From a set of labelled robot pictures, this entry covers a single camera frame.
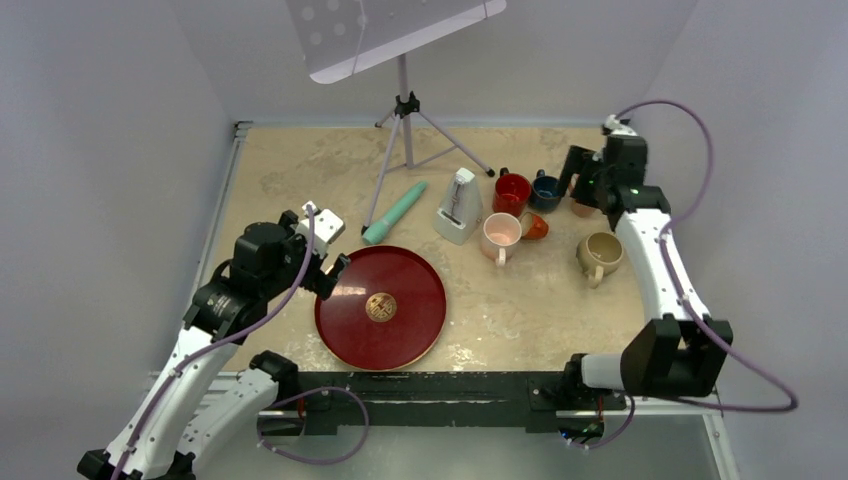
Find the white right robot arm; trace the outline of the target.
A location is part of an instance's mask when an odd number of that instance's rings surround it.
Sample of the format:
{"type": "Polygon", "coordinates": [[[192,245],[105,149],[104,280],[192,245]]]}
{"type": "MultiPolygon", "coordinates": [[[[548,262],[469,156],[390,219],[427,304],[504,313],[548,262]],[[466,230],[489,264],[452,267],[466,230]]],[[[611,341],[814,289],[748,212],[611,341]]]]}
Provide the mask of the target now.
{"type": "Polygon", "coordinates": [[[603,148],[569,148],[558,192],[600,211],[636,274],[645,325],[620,353],[575,354],[561,381],[564,399],[584,407],[601,390],[671,399],[706,397],[733,340],[688,279],[668,224],[671,207],[645,184],[648,147],[635,134],[609,134],[603,148]]]}

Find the small orange cup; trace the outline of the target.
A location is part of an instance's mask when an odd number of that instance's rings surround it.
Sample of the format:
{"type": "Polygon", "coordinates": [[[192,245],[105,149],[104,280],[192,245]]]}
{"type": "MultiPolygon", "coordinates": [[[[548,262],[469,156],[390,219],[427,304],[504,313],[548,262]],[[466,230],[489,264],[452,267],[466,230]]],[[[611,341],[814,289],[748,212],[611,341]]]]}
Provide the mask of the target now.
{"type": "Polygon", "coordinates": [[[525,212],[519,217],[522,240],[541,240],[549,233],[548,223],[532,212],[525,212]]]}

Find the pink upside-down mug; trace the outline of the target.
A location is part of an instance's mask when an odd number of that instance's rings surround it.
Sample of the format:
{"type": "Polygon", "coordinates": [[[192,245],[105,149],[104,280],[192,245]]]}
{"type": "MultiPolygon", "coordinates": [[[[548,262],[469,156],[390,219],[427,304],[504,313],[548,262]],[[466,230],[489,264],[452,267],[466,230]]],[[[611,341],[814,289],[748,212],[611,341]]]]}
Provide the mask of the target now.
{"type": "Polygon", "coordinates": [[[519,220],[509,213],[493,213],[482,225],[480,250],[484,256],[503,267],[514,254],[522,237],[519,220]]]}

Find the beige round upside-down mug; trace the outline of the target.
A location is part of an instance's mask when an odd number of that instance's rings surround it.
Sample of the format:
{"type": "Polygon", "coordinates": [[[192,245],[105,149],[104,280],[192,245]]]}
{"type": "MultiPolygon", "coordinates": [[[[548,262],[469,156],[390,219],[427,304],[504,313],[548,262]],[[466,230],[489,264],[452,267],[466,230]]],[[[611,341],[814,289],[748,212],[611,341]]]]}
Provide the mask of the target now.
{"type": "Polygon", "coordinates": [[[596,289],[606,276],[622,263],[625,249],[619,239],[608,232],[595,232],[581,239],[575,257],[591,289],[596,289]]]}

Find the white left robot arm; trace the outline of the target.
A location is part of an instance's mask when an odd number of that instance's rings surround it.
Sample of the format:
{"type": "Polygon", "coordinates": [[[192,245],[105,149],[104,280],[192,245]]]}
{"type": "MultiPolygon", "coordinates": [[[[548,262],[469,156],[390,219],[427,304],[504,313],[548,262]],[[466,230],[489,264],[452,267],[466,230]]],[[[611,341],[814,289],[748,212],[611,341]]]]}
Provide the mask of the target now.
{"type": "Polygon", "coordinates": [[[86,452],[77,471],[87,479],[193,479],[232,435],[271,406],[284,409],[302,391],[297,365],[274,352],[253,357],[236,383],[201,405],[219,372],[245,339],[302,288],[326,299],[350,260],[322,263],[344,232],[343,220],[308,202],[278,222],[247,226],[230,259],[194,294],[167,363],[127,426],[107,447],[86,452]]]}

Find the pink flower mug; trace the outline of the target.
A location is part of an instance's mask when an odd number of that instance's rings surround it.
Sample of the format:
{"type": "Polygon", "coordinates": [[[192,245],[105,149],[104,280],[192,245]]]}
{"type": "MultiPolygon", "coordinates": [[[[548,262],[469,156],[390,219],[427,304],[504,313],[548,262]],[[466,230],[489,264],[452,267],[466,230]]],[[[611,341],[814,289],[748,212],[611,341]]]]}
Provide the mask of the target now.
{"type": "Polygon", "coordinates": [[[569,186],[568,186],[568,189],[567,189],[568,198],[569,198],[569,206],[570,206],[570,209],[571,209],[571,211],[574,215],[576,215],[580,218],[589,218],[589,217],[592,217],[594,215],[594,213],[597,211],[597,209],[594,208],[594,207],[590,207],[590,206],[580,204],[572,196],[574,189],[576,188],[576,185],[578,183],[578,180],[579,180],[578,175],[574,175],[570,180],[570,183],[569,183],[569,186]]]}

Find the red mug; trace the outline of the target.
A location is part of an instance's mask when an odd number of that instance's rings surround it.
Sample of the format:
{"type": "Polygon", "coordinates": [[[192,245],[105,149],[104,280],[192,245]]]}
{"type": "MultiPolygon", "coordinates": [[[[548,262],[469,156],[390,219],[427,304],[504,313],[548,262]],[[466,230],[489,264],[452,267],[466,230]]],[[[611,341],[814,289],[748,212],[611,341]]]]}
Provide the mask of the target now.
{"type": "Polygon", "coordinates": [[[531,193],[531,183],[525,176],[502,167],[494,186],[493,212],[507,213],[518,218],[527,207],[531,193]]]}

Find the blue striped mug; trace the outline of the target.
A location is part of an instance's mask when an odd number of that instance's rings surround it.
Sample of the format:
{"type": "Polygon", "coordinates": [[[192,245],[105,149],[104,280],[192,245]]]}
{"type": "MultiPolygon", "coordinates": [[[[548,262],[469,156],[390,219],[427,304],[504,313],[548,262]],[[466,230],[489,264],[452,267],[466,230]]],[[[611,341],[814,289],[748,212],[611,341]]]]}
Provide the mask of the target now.
{"type": "Polygon", "coordinates": [[[531,196],[528,205],[542,213],[549,213],[558,208],[562,195],[558,192],[559,180],[539,169],[531,182],[531,196]]]}

